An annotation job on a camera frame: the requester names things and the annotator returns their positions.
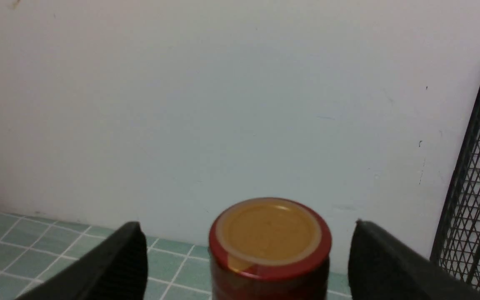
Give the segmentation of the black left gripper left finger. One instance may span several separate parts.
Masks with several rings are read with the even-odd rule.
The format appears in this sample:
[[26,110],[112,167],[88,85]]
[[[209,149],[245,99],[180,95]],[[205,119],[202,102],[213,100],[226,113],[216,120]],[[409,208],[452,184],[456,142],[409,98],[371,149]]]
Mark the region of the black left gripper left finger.
[[133,221],[20,299],[143,300],[147,281],[145,234]]

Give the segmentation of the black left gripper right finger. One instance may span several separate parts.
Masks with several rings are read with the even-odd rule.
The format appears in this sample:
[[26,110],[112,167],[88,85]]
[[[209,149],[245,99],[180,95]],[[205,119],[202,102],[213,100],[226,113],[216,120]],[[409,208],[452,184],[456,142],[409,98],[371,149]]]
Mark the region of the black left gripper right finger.
[[354,300],[480,300],[470,285],[365,220],[352,235],[348,283]]

